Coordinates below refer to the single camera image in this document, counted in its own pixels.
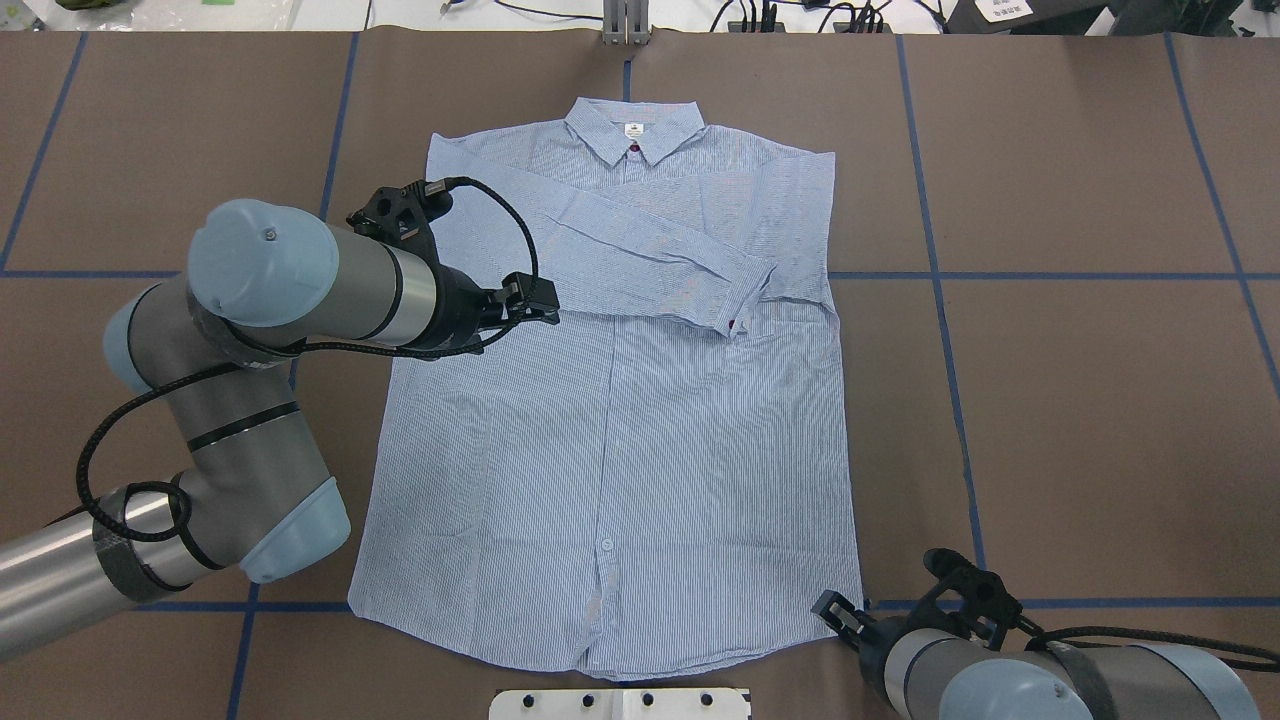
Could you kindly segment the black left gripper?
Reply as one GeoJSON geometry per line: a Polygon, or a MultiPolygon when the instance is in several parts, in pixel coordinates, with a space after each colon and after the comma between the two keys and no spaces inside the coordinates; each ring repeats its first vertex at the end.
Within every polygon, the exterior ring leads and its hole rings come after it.
{"type": "Polygon", "coordinates": [[[439,265],[435,281],[435,307],[425,329],[426,351],[461,348],[476,342],[481,331],[512,329],[530,322],[561,323],[558,291],[550,279],[512,272],[498,291],[484,290],[461,270],[439,265]]]}

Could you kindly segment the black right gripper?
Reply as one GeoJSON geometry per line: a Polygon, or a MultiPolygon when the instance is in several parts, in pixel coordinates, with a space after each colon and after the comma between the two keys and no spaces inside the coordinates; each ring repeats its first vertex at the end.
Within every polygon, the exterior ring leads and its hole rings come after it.
{"type": "Polygon", "coordinates": [[[824,591],[810,612],[841,641],[855,641],[861,679],[873,691],[905,691],[913,664],[931,644],[925,610],[873,618],[837,591],[824,591]]]}

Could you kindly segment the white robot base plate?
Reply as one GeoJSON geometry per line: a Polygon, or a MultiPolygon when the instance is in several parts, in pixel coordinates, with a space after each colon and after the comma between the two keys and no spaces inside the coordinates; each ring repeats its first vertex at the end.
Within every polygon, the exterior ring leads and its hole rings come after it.
{"type": "Polygon", "coordinates": [[[728,687],[503,691],[489,719],[753,719],[750,692],[728,687]]]}

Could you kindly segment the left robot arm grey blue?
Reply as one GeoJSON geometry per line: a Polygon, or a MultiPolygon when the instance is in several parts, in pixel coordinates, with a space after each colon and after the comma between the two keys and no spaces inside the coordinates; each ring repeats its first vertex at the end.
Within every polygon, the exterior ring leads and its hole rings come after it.
{"type": "Polygon", "coordinates": [[[303,354],[436,360],[481,354],[524,322],[556,323],[538,256],[493,290],[440,263],[430,224],[451,206],[381,190],[346,225],[256,200],[224,202],[186,272],[108,324],[134,391],[76,460],[77,509],[3,546],[3,659],[164,601],[237,566],[253,583],[333,553],[349,518],[288,380],[303,354]],[[163,401],[189,454],[165,480],[93,492],[90,468],[128,414],[163,401]]]}

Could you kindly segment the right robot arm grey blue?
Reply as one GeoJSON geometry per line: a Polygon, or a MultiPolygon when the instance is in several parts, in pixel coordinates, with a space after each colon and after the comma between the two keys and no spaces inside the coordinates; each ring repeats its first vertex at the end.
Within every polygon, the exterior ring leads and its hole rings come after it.
{"type": "Polygon", "coordinates": [[[812,611],[902,719],[1258,719],[1242,674],[1277,667],[1274,653],[1176,633],[1047,632],[1016,602],[947,610],[927,596],[876,618],[827,591],[812,611]]]}

